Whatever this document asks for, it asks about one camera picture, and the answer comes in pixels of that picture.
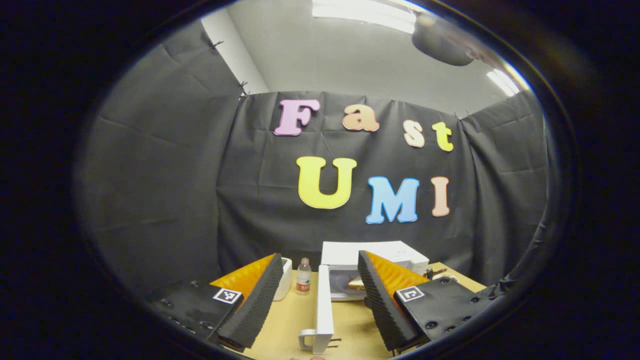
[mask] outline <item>table surface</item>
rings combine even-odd
[[[434,272],[447,268],[447,273],[455,276],[461,285],[473,292],[485,288],[484,285],[450,269],[445,264],[433,263],[429,266],[433,267]],[[373,313],[364,306],[364,301],[332,302],[333,339],[342,340],[331,341],[329,346],[338,345],[337,348],[327,348],[321,355],[300,349],[298,334],[303,329],[314,328],[317,276],[317,272],[312,274],[310,294],[301,296],[295,290],[294,270],[291,289],[284,299],[272,303],[255,343],[252,348],[247,348],[243,355],[257,360],[309,360],[313,356],[320,356],[326,360],[382,360],[392,357],[378,332]]]

